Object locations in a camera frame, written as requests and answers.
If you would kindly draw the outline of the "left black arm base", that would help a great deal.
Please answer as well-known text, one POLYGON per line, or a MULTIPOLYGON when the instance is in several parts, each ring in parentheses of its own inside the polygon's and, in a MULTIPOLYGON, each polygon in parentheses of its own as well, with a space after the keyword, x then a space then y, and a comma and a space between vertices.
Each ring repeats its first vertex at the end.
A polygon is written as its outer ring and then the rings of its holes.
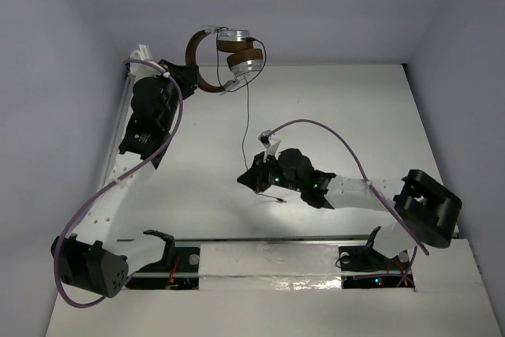
POLYGON ((160 259, 133 273, 125 287, 129 290, 198 290, 200 247, 178 246, 174 237, 157 230, 144 235, 164 241, 160 259))

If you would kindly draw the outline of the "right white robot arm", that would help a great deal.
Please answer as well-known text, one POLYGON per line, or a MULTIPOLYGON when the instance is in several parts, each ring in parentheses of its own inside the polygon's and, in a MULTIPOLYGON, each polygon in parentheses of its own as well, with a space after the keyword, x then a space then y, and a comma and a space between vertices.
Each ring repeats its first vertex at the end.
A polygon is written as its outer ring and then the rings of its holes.
POLYGON ((422 170, 410 170, 400 179, 347 178, 317 170, 296 148, 257 154, 237 181, 254 193, 272 186, 292 190, 317 209, 388 212, 395 221, 374 228, 357 255, 373 268, 415 246, 448 248, 462 209, 453 192, 422 170))

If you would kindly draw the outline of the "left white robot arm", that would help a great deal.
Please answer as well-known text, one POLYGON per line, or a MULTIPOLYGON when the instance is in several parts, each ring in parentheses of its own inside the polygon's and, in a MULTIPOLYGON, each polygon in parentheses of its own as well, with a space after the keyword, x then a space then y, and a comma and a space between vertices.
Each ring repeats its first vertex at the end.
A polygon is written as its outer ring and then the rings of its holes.
POLYGON ((147 183, 181 124, 184 101, 197 89, 198 67, 126 60, 133 81, 129 120, 107 183, 80 207, 51 246, 54 281, 76 309, 115 297, 134 273, 176 265, 173 236, 149 229, 130 242, 119 238, 140 187, 147 183))

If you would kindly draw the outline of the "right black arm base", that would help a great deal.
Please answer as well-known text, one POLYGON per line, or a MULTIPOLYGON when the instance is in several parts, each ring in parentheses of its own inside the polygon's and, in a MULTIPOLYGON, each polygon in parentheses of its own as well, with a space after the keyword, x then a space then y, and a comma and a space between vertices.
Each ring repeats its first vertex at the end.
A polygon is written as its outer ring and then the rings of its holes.
POLYGON ((344 272, 342 277, 344 290, 415 288, 412 262, 406 250, 402 251, 406 254, 406 262, 402 262, 399 255, 386 258, 373 249, 379 230, 380 227, 376 227, 364 245, 339 247, 339 258, 335 266, 344 272))

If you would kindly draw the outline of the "brown silver headphones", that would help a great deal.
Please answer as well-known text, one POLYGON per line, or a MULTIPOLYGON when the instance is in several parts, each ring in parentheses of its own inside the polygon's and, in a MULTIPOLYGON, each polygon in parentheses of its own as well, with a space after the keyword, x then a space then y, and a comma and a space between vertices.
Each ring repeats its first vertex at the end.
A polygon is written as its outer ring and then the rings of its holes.
POLYGON ((248 86, 263 71, 267 62, 266 47, 254 38, 249 30, 230 29, 225 26, 210 26, 196 32, 188 41, 185 49, 185 64, 196 70, 196 85, 203 92, 234 92, 242 86, 248 86), (210 35, 215 35, 217 56, 227 54, 226 64, 233 78, 222 84, 208 83, 200 74, 196 53, 200 43, 210 35))

